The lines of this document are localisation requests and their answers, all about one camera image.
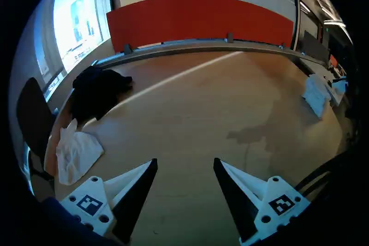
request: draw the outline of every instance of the screw hole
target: screw hole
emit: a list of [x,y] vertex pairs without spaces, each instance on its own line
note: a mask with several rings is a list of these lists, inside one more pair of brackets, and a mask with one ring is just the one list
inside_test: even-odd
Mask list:
[[269,217],[268,215],[264,215],[264,216],[262,217],[262,222],[263,222],[263,223],[268,223],[268,222],[270,222],[270,217]]
[[78,215],[74,215],[73,217],[74,217],[74,219],[75,219],[77,222],[81,222],[81,217],[79,217]]
[[107,217],[106,215],[100,215],[99,220],[103,223],[108,223],[109,217]]
[[84,224],[86,227],[87,227],[87,229],[89,229],[90,231],[93,231],[94,230],[94,226],[92,226],[90,223],[85,223]]

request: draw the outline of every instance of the red divider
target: red divider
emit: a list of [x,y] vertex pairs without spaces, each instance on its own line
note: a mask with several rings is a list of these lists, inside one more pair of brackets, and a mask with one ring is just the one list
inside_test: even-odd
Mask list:
[[293,22],[266,8],[239,0],[145,0],[107,14],[116,52],[192,38],[226,38],[284,43],[290,47]]

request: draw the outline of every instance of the crumpled fabric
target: crumpled fabric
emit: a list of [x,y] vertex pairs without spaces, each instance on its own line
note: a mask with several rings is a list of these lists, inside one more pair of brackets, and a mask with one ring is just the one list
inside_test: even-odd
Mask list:
[[60,141],[56,147],[59,182],[67,186],[82,178],[104,153],[94,136],[77,132],[76,129],[76,119],[66,129],[61,128]]
[[316,74],[307,78],[303,98],[319,118],[323,115],[326,103],[332,99],[324,81]]

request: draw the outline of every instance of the glass wall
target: glass wall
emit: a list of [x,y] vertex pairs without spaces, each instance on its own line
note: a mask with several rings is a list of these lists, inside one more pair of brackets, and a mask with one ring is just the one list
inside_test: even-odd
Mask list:
[[54,31],[61,60],[69,73],[102,41],[95,0],[55,0]]
[[42,0],[34,23],[35,55],[48,100],[63,78],[110,38],[110,0]]

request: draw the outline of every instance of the desk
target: desk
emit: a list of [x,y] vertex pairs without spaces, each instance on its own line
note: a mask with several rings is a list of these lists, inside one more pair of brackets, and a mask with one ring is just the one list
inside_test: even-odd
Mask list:
[[323,79],[324,85],[326,86],[330,96],[332,97],[333,103],[338,107],[339,103],[341,103],[344,94],[337,93],[336,89],[330,87],[327,83],[327,81],[332,82],[334,79],[336,79],[336,77],[329,70],[327,70],[324,66],[320,64],[301,58],[300,61],[308,68],[308,70],[312,74],[317,74],[319,77]]
[[181,54],[113,67],[134,77],[136,97],[83,127],[105,154],[72,186],[56,178],[56,198],[92,175],[108,180],[156,157],[158,172],[132,245],[239,245],[213,172],[214,157],[258,178],[280,175],[295,185],[335,156],[342,132],[331,107],[322,120],[316,117],[301,97],[307,77],[275,54],[236,53],[139,94],[225,54]]

